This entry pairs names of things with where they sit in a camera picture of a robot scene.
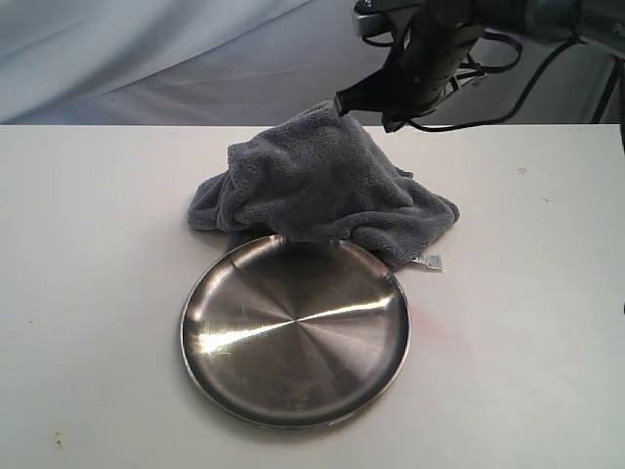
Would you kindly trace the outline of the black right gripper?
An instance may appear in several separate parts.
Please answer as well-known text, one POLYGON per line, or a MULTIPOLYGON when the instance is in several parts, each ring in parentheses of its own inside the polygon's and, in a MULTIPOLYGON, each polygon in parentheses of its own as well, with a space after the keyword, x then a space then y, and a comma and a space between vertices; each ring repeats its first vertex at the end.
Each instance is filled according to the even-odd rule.
POLYGON ((382 114, 386 133, 433 109, 459 64, 481 36, 472 1, 426 1, 411 17, 385 64, 338 91, 340 116, 352 111, 382 114))

